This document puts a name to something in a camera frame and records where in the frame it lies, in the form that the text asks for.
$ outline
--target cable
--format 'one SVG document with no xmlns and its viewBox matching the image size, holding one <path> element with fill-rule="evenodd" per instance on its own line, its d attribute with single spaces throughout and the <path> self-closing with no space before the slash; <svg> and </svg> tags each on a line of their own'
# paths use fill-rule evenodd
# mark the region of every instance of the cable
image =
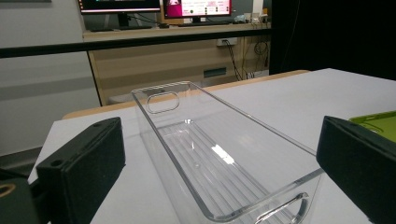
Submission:
<svg viewBox="0 0 396 224">
<path fill-rule="evenodd" d="M 256 62 L 256 68 L 255 70 L 257 71 L 257 67 L 260 61 L 260 58 L 262 58 L 263 60 L 263 64 L 262 64 L 262 69 L 268 65 L 268 54 L 269 54 L 269 48 L 268 48 L 268 40 L 265 38 L 262 38 L 259 42 L 256 43 L 256 45 L 254 46 L 254 52 L 259 55 L 259 58 L 257 59 Z"/>
<path fill-rule="evenodd" d="M 141 17 L 143 17 L 143 18 L 145 18 L 146 20 L 149 20 L 150 22 L 159 23 L 159 22 L 157 22 L 157 21 L 155 21 L 155 20 L 153 20 L 153 19 L 151 19 L 151 18 L 148 18 L 148 17 L 143 16 L 143 15 L 140 14 L 140 13 L 136 13 L 136 14 L 139 15 L 139 16 L 141 16 Z"/>
<path fill-rule="evenodd" d="M 231 44 L 230 44 L 230 41 L 228 41 L 228 40 L 223 40 L 222 42 L 225 43 L 225 44 L 227 45 L 228 51 L 230 51 L 231 60 L 232 60 L 232 62 L 233 62 L 233 71 L 234 71 L 234 73 L 235 73 L 236 79 L 237 79 L 238 81 L 243 80 L 241 74 L 240 74 L 239 71 L 238 71 L 238 68 L 237 68 L 236 65 L 235 65 L 235 59 L 234 59 L 234 57 L 233 57 L 233 48 L 232 48 L 232 46 L 231 46 Z"/>
<path fill-rule="evenodd" d="M 135 16 L 129 16 L 129 15 L 128 15 L 128 19 L 131 19 L 131 18 L 134 18 L 135 20 L 146 21 L 146 20 L 142 20 L 142 19 L 140 19 L 140 18 L 137 18 L 137 17 L 135 17 Z M 158 22 L 153 21 L 153 20 L 151 20 L 151 21 L 146 21 L 146 22 L 158 24 Z"/>
<path fill-rule="evenodd" d="M 245 73 L 245 76 L 246 76 L 247 79 L 248 79 L 248 72 L 245 70 L 245 62 L 246 62 L 246 56 L 248 54 L 248 50 L 250 49 L 251 43 L 252 43 L 252 41 L 250 40 L 250 43 L 247 46 L 247 50 L 245 51 L 245 53 L 242 56 L 242 71 Z"/>
<path fill-rule="evenodd" d="M 299 11 L 300 11 L 300 2 L 301 2 L 301 0 L 298 0 L 296 16 L 295 16 L 295 18 L 294 18 L 293 30 L 291 31 L 291 36 L 290 36 L 289 44 L 288 44 L 288 46 L 286 47 L 285 56 L 283 57 L 282 64 L 280 65 L 280 71 L 283 71 L 283 66 L 285 65 L 286 58 L 288 57 L 288 53 L 289 53 L 289 48 L 290 48 L 290 45 L 291 45 L 291 41 L 292 41 L 292 39 L 293 39 L 293 37 L 294 37 L 294 32 L 295 32 L 295 30 L 296 30 L 296 24 L 297 24 L 297 18 L 298 18 L 298 14 L 299 14 Z"/>
</svg>

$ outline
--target computer screen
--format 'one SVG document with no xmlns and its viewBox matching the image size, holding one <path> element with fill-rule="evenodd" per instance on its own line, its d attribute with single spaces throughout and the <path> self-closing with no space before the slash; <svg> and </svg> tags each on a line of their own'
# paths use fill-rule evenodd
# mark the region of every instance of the computer screen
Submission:
<svg viewBox="0 0 396 224">
<path fill-rule="evenodd" d="M 189 18 L 199 22 L 201 18 L 231 16 L 231 0 L 162 0 L 166 19 Z"/>
<path fill-rule="evenodd" d="M 119 14 L 120 26 L 128 25 L 127 13 L 160 12 L 160 0 L 78 0 L 82 15 Z"/>
</svg>

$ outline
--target white table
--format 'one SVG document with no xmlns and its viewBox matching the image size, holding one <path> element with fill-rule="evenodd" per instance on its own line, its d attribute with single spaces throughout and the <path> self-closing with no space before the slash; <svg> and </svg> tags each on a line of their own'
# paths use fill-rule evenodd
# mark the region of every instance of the white table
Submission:
<svg viewBox="0 0 396 224">
<path fill-rule="evenodd" d="M 325 69 L 212 91 L 220 98 L 316 150 L 323 116 L 349 119 L 396 110 L 396 81 Z M 36 162 L 96 121 L 121 117 L 126 166 L 92 223 L 178 223 L 139 136 L 135 108 L 54 122 Z M 36 179 L 32 172 L 29 181 Z M 370 223 L 324 175 L 311 223 Z"/>
</svg>

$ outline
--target plastic bin handle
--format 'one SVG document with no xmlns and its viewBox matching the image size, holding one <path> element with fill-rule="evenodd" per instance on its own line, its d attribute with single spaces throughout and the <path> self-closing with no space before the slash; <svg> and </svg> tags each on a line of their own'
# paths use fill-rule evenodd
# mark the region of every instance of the plastic bin handle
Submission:
<svg viewBox="0 0 396 224">
<path fill-rule="evenodd" d="M 175 96 L 176 96 L 176 100 L 177 100 L 176 103 L 175 103 L 175 105 L 173 105 L 172 107 L 169 107 L 169 108 L 161 109 L 161 110 L 152 110 L 152 109 L 149 107 L 149 101 L 150 101 L 152 98 L 154 98 L 154 97 L 159 97 L 159 96 L 165 96 L 165 95 L 175 95 Z M 149 97 L 149 98 L 147 99 L 147 101 L 146 101 L 147 110 L 148 110 L 148 112 L 151 113 L 151 114 L 159 114 L 159 113 L 162 113 L 162 112 L 165 112 L 165 111 L 174 110 L 174 109 L 176 109 L 176 108 L 178 107 L 179 104 L 180 104 L 180 100 L 178 99 L 177 93 L 174 92 L 174 91 L 166 91 L 166 92 L 161 92 L 161 93 L 157 93 L 157 94 L 152 94 L 152 95 L 150 95 L 150 97 Z"/>
<path fill-rule="evenodd" d="M 306 212 L 306 208 L 308 205 L 308 200 L 306 198 L 308 198 L 308 194 L 307 193 L 299 193 L 297 194 L 297 196 L 295 196 L 293 199 L 291 199 L 290 201 L 280 205 L 277 208 L 274 208 L 268 212 L 265 212 L 261 215 L 259 215 L 256 219 L 256 222 L 254 224 L 259 224 L 262 221 L 264 221 L 265 219 L 271 217 L 272 215 L 274 215 L 275 213 L 279 212 L 280 210 L 286 208 L 287 206 L 291 205 L 292 203 L 295 203 L 299 200 L 302 200 L 301 202 L 301 207 L 300 210 L 298 211 L 297 215 L 293 218 L 293 220 L 291 221 L 291 223 L 300 223 L 303 218 L 304 218 L 304 214 Z"/>
</svg>

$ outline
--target handle cutout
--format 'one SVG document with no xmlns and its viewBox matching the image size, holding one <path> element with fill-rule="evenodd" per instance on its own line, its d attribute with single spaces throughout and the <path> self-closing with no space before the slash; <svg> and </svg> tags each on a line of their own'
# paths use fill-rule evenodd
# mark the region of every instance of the handle cutout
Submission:
<svg viewBox="0 0 396 224">
<path fill-rule="evenodd" d="M 155 102 L 160 102 L 160 101 L 171 101 L 174 100 L 175 103 L 172 106 L 168 107 L 168 104 L 166 104 L 166 107 L 162 107 L 163 105 L 154 105 L 154 103 L 150 104 L 150 101 L 155 101 Z M 178 95 L 174 91 L 167 91 L 167 92 L 161 92 L 157 94 L 150 95 L 150 97 L 146 101 L 146 107 L 149 113 L 151 114 L 159 114 L 162 112 L 170 111 L 176 109 L 180 104 L 180 100 L 178 98 Z"/>
<path fill-rule="evenodd" d="M 297 196 L 295 196 L 293 199 L 291 199 L 290 201 L 280 205 L 279 207 L 276 207 L 268 212 L 265 212 L 261 215 L 259 215 L 256 219 L 256 222 L 254 224 L 259 224 L 262 221 L 264 221 L 265 219 L 271 217 L 272 215 L 274 215 L 275 213 L 279 212 L 280 210 L 288 207 L 289 205 L 291 205 L 292 203 L 295 203 L 297 201 L 301 201 L 301 206 L 300 206 L 300 210 L 298 211 L 297 215 L 291 220 L 291 223 L 300 223 L 303 218 L 305 217 L 305 214 L 307 212 L 307 208 L 308 208 L 308 200 L 307 198 L 309 197 L 309 195 L 307 193 L 299 193 L 297 194 Z"/>
</svg>

